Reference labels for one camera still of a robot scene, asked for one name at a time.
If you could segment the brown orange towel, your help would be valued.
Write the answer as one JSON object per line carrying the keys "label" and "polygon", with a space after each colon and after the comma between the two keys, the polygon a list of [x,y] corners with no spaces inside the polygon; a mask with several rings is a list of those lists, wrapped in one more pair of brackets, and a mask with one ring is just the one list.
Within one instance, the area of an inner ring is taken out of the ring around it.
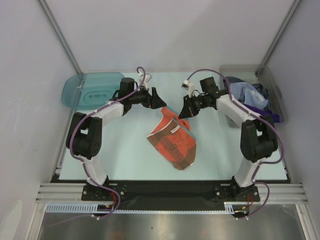
{"label": "brown orange towel", "polygon": [[187,119],[180,119],[177,112],[167,106],[161,113],[161,121],[147,140],[174,168],[183,171],[196,159],[196,138]]}

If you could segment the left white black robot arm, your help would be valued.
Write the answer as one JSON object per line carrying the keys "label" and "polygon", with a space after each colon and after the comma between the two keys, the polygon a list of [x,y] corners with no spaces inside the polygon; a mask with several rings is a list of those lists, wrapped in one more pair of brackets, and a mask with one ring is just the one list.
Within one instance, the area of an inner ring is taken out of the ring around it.
{"label": "left white black robot arm", "polygon": [[82,165],[87,182],[94,186],[92,194],[99,200],[105,200],[110,195],[110,187],[105,184],[108,176],[97,157],[102,147],[103,127],[124,116],[132,105],[142,105],[147,109],[159,109],[167,105],[155,87],[149,92],[148,82],[151,78],[148,73],[141,73],[139,82],[124,77],[119,89],[105,105],[91,113],[73,114],[65,145],[70,155]]}

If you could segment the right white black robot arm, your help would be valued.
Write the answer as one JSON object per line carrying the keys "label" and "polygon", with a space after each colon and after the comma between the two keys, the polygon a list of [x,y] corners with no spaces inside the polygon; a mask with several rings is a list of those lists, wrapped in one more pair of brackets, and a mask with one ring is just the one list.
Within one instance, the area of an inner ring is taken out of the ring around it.
{"label": "right white black robot arm", "polygon": [[240,127],[240,151],[243,159],[231,179],[230,195],[234,200],[242,201],[255,186],[255,178],[263,161],[278,149],[273,118],[251,111],[232,95],[229,87],[219,89],[213,77],[201,80],[200,86],[202,92],[195,95],[193,83],[185,80],[181,84],[188,94],[183,97],[183,107],[178,117],[192,118],[201,109],[214,108]]}

